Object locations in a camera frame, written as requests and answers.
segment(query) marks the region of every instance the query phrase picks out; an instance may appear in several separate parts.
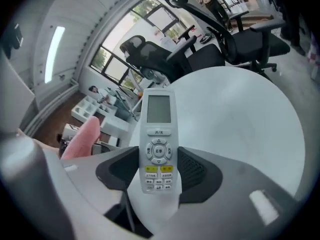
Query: white desk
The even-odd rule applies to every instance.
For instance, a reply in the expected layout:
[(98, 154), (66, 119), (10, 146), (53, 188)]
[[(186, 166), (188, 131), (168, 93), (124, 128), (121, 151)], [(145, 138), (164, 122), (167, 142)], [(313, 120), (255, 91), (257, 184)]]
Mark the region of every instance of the white desk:
[[(168, 88), (175, 91), (180, 146), (248, 163), (295, 195), (305, 163), (304, 135), (292, 104), (273, 83), (220, 66), (190, 73)], [(139, 145), (139, 129), (138, 122), (130, 146)], [(140, 221), (155, 233), (178, 209), (181, 185), (166, 200), (143, 194), (139, 180), (136, 173), (129, 198)]]

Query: black office chair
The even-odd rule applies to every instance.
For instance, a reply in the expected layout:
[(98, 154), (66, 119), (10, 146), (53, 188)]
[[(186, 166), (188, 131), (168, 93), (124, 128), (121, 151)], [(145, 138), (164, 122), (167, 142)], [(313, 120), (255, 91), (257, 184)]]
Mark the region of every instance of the black office chair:
[(170, 52), (146, 41), (141, 35), (135, 35), (121, 44), (120, 50), (125, 54), (126, 62), (139, 69), (147, 79), (152, 70), (162, 73), (172, 83), (193, 71), (226, 64), (214, 44), (202, 47), (186, 58), (186, 50), (193, 47), (196, 41), (197, 38), (192, 36), (178, 45), (174, 52)]
[(272, 68), (273, 72), (277, 71), (276, 63), (268, 63), (269, 57), (290, 52), (289, 45), (271, 33), (271, 30), (286, 25), (282, 19), (256, 23), (249, 29), (244, 30), (241, 16), (247, 14), (248, 11), (240, 12), (229, 17), (230, 20), (236, 20), (239, 29), (238, 33), (231, 35), (224, 26), (192, 4), (189, 4), (188, 0), (165, 1), (171, 7), (185, 9), (212, 26), (213, 29), (211, 27), (207, 29), (215, 35), (221, 53), (224, 55), (225, 60), (232, 65), (250, 62), (249, 64), (240, 65), (240, 67), (254, 71), (269, 79), (263, 69)]

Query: person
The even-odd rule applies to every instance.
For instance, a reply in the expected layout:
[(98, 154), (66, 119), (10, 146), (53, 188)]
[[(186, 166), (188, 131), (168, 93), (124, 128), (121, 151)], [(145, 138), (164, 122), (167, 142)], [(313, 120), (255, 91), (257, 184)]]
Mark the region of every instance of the person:
[(280, 7), (282, 18), (287, 23), (281, 28), (280, 37), (291, 42), (291, 47), (302, 56), (306, 52), (300, 45), (300, 23), (299, 23), (299, 3), (294, 0), (276, 0), (276, 4)]
[(120, 100), (118, 100), (116, 96), (111, 95), (106, 89), (97, 88), (96, 86), (92, 85), (89, 87), (89, 91), (93, 92), (95, 94), (100, 94), (100, 96), (101, 96), (100, 101), (101, 102), (106, 102), (110, 105), (113, 105), (113, 106), (119, 108), (119, 109), (127, 110), (127, 108), (124, 106), (124, 104)]
[(218, 0), (199, 0), (199, 4), (205, 7), (214, 15), (216, 20), (222, 24), (230, 33), (233, 32), (228, 14)]

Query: mesh chair back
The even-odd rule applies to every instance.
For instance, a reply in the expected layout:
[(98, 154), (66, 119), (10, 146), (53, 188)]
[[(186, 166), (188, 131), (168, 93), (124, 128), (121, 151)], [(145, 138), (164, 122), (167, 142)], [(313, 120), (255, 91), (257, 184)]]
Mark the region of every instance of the mesh chair back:
[(135, 35), (125, 41), (120, 50), (126, 55), (126, 62), (140, 69), (142, 74), (145, 69), (158, 71), (171, 83), (184, 75), (181, 67), (167, 62), (170, 51), (146, 41), (141, 35)]
[(233, 62), (237, 57), (237, 48), (233, 36), (218, 21), (204, 13), (197, 7), (188, 3), (188, 0), (165, 0), (173, 8), (182, 8), (206, 22), (212, 28), (207, 28), (216, 37), (221, 53), (228, 62)]

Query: tree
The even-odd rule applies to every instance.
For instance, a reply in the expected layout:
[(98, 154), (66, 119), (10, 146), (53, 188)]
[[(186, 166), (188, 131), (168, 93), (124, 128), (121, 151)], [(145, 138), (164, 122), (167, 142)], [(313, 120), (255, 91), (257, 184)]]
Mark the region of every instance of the tree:
[(175, 29), (168, 29), (165, 34), (169, 36), (171, 39), (176, 39), (179, 37), (179, 33)]
[(106, 64), (106, 56), (106, 51), (100, 48), (92, 60), (92, 65), (97, 69), (102, 70)]
[(123, 83), (121, 85), (128, 88), (128, 89), (131, 89), (131, 90), (135, 89), (134, 84), (132, 83), (132, 81), (129, 78), (124, 79)]
[[(150, 12), (153, 8), (157, 6), (158, 3), (154, 0), (143, 0), (141, 3), (139, 3), (136, 7), (133, 8), (133, 11), (135, 11), (141, 16), (145, 16), (148, 14), (148, 12)], [(137, 22), (140, 19), (140, 17), (134, 13), (132, 13), (131, 15), (134, 16), (134, 22)]]
[(137, 74), (134, 70), (131, 70), (131, 72), (133, 74), (135, 81), (139, 84), (142, 80), (142, 77), (139, 74)]

